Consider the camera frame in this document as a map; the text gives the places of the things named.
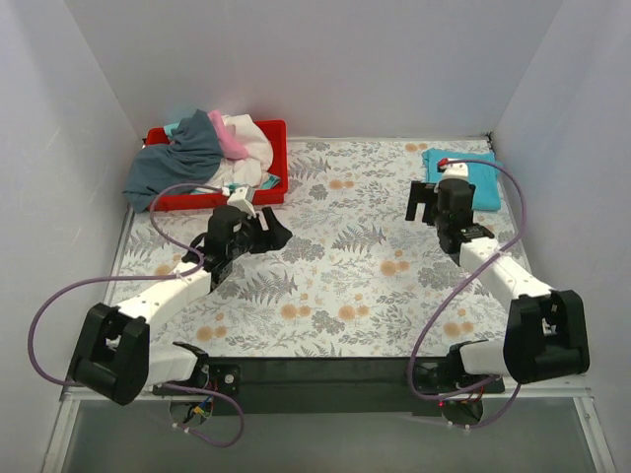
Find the turquoise t shirt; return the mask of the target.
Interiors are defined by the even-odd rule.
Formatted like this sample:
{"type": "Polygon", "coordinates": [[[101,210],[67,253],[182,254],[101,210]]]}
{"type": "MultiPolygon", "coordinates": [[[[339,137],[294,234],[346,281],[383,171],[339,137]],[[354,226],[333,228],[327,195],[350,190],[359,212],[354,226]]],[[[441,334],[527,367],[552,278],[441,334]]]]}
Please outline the turquoise t shirt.
{"type": "MultiPolygon", "coordinates": [[[[449,160],[478,160],[495,163],[493,153],[468,154],[452,152],[440,149],[428,149],[422,153],[422,159],[426,168],[425,181],[438,183],[442,174],[438,171],[438,162],[443,159],[449,160]]],[[[498,190],[499,171],[493,167],[481,164],[467,164],[469,182],[476,189],[473,195],[473,210],[496,212],[501,208],[500,193],[498,190]]]]}

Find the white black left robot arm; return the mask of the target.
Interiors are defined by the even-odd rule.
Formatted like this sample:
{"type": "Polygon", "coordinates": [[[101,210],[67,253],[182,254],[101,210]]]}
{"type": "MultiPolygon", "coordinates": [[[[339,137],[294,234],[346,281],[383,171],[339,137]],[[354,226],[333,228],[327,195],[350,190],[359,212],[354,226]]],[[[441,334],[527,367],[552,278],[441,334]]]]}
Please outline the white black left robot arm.
{"type": "Polygon", "coordinates": [[[162,384],[190,392],[205,387],[210,378],[207,354],[182,342],[154,344],[152,330],[214,292],[237,258],[281,250],[292,236],[269,207],[253,215],[234,206],[216,208],[206,231],[192,240],[168,278],[123,302],[88,310],[70,361],[70,378],[119,405],[162,384]]]}

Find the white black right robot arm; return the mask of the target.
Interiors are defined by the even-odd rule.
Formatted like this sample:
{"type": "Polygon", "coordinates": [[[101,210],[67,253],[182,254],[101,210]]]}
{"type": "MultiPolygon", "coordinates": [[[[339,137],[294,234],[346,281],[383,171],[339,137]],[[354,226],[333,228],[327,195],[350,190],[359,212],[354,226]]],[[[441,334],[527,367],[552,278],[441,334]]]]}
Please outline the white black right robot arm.
{"type": "Polygon", "coordinates": [[[441,250],[475,279],[507,312],[503,339],[453,345],[436,362],[415,364],[413,382],[431,392],[469,387],[487,376],[521,384],[582,374],[591,363],[585,309],[574,291],[557,291],[502,252],[494,234],[474,223],[474,185],[447,178],[414,181],[405,218],[419,205],[422,221],[437,231],[441,250]]]}

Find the light teal garment in bin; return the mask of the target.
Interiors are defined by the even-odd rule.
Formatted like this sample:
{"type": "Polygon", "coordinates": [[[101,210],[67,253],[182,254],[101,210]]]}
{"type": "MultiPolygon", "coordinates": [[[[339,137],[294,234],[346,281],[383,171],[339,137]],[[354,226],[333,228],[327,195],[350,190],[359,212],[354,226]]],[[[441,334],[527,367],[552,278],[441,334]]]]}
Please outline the light teal garment in bin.
{"type": "MultiPolygon", "coordinates": [[[[235,124],[235,138],[246,148],[248,157],[245,160],[231,161],[223,159],[219,169],[205,186],[234,190],[239,186],[249,185],[255,189],[269,190],[281,183],[281,177],[270,173],[274,153],[271,142],[257,125],[239,128],[235,124]]],[[[208,194],[212,190],[202,187],[189,190],[190,194],[208,194]]]]}

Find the pink t shirt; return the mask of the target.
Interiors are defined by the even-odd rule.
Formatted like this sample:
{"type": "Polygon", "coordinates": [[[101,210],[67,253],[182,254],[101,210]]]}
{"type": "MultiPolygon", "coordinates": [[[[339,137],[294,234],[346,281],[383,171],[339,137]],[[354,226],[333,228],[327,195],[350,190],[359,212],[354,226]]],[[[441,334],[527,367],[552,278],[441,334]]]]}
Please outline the pink t shirt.
{"type": "Polygon", "coordinates": [[[246,148],[235,138],[234,128],[229,128],[222,118],[218,110],[212,110],[208,113],[224,158],[231,161],[240,161],[247,158],[246,148]]]}

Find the dark grey t shirt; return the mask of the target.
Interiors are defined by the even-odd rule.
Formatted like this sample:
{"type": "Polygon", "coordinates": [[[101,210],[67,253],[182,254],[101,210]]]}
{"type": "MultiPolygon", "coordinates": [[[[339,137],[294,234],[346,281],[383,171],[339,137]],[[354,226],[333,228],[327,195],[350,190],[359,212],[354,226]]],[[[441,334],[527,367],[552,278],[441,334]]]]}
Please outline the dark grey t shirt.
{"type": "Polygon", "coordinates": [[[173,130],[170,144],[147,145],[132,161],[123,195],[136,213],[146,211],[164,189],[205,184],[218,170],[223,150],[205,111],[197,109],[173,130]]]}

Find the floral patterned table mat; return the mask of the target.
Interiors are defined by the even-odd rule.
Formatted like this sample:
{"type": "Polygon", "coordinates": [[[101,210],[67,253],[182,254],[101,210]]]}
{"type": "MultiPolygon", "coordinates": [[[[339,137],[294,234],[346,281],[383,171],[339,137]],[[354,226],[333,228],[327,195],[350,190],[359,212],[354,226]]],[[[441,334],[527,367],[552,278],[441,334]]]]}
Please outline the floral patterned table mat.
{"type": "Polygon", "coordinates": [[[286,247],[239,258],[213,294],[151,332],[219,357],[442,356],[500,339],[507,315],[462,271],[435,231],[406,221],[425,142],[307,141],[288,146],[289,188],[275,210],[286,247]]]}

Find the white t shirt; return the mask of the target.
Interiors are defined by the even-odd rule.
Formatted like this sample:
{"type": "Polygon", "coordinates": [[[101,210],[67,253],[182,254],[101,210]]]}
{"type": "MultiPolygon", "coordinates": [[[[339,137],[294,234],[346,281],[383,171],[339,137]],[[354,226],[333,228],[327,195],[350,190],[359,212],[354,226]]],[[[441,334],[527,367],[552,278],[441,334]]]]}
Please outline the white t shirt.
{"type": "Polygon", "coordinates": [[[224,115],[212,110],[208,117],[214,126],[223,158],[213,176],[205,182],[211,187],[249,185],[271,189],[280,178],[270,174],[274,152],[261,128],[249,114],[224,115]]]}

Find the red plastic bin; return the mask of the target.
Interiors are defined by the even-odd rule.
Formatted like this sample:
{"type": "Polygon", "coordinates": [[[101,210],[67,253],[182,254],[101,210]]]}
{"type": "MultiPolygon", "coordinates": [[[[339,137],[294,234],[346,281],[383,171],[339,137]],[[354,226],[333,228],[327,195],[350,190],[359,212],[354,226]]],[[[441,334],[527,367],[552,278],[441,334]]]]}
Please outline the red plastic bin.
{"type": "MultiPolygon", "coordinates": [[[[254,188],[254,205],[280,204],[288,189],[287,127],[283,120],[254,121],[248,114],[219,115],[232,137],[248,152],[243,160],[222,159],[218,170],[205,185],[254,188]]],[[[176,124],[152,128],[145,145],[168,144],[176,124]]],[[[167,195],[156,206],[158,211],[196,210],[217,207],[227,197],[201,188],[184,190],[180,195],[167,195]]]]}

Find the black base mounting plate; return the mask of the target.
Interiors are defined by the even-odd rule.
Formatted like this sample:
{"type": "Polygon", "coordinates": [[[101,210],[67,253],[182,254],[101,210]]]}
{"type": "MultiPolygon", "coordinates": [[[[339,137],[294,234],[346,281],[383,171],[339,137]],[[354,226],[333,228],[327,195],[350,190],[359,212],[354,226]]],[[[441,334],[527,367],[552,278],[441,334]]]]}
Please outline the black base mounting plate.
{"type": "Polygon", "coordinates": [[[209,380],[247,414],[439,415],[436,401],[410,390],[407,365],[406,357],[212,358],[197,385],[209,380]]]}

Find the aluminium frame rail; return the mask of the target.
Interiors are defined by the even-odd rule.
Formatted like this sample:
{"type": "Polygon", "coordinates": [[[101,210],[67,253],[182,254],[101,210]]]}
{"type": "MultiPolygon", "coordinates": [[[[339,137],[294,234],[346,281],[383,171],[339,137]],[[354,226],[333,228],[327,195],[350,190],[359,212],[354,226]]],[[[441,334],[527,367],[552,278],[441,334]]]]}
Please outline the aluminium frame rail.
{"type": "Polygon", "coordinates": [[[217,448],[175,427],[169,396],[120,407],[84,388],[63,392],[47,472],[611,472],[615,465],[582,377],[484,398],[486,426],[460,430],[412,413],[247,414],[217,448]]]}

